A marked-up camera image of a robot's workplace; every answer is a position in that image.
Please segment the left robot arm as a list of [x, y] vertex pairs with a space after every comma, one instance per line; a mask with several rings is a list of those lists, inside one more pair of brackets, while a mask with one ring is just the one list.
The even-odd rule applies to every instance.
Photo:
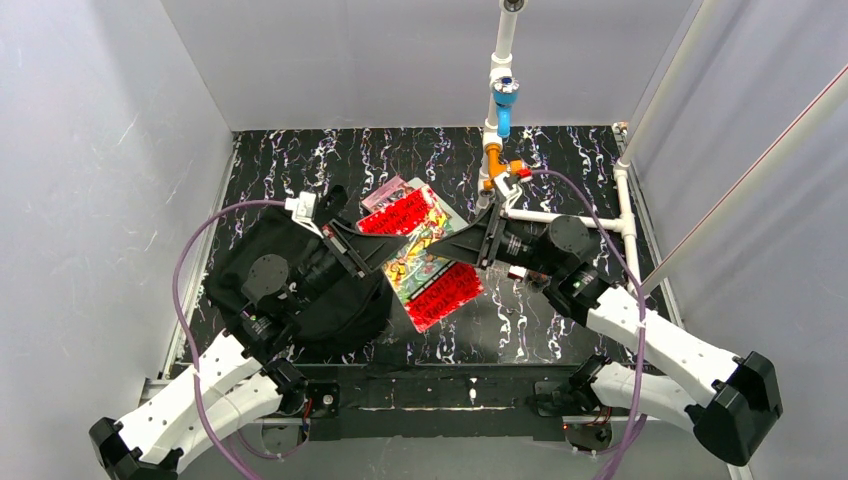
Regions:
[[406, 242], [338, 219], [312, 232], [266, 211], [206, 280], [222, 332], [145, 404], [90, 428], [107, 475], [176, 478], [212, 434], [229, 434], [302, 394], [304, 376], [284, 357], [290, 347], [334, 356], [376, 338], [393, 297], [382, 267]]

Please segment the black student backpack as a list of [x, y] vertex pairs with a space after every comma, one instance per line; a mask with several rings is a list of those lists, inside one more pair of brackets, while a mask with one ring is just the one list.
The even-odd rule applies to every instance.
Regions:
[[[347, 200], [339, 185], [318, 196], [314, 222], [320, 230], [335, 219], [361, 231], [340, 215]], [[289, 347], [313, 357], [345, 355], [378, 338], [389, 323], [394, 293], [382, 268], [363, 279], [340, 280], [325, 292], [301, 291], [301, 255], [309, 234], [284, 202], [267, 206], [204, 282], [226, 332], [260, 361]]]

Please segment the red patterned book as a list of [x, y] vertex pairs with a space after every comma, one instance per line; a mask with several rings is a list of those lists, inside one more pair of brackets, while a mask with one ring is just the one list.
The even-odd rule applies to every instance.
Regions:
[[427, 253], [431, 243], [457, 232], [430, 186], [369, 212], [357, 226], [364, 233], [408, 238], [383, 271], [417, 332], [425, 332], [483, 292], [474, 267]]

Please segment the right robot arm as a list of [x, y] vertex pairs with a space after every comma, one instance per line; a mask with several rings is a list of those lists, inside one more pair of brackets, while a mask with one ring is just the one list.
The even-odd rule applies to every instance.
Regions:
[[501, 261], [545, 276], [542, 293], [557, 313], [642, 353], [659, 370], [638, 377], [636, 368], [593, 355], [559, 386], [535, 387], [530, 402], [539, 415], [628, 409], [638, 392], [639, 413], [691, 432], [725, 463], [747, 465], [783, 413], [774, 364], [755, 351], [741, 357], [715, 347], [657, 312], [641, 310], [624, 286], [593, 266], [596, 249], [575, 217], [523, 222], [491, 205], [427, 251], [481, 269]]

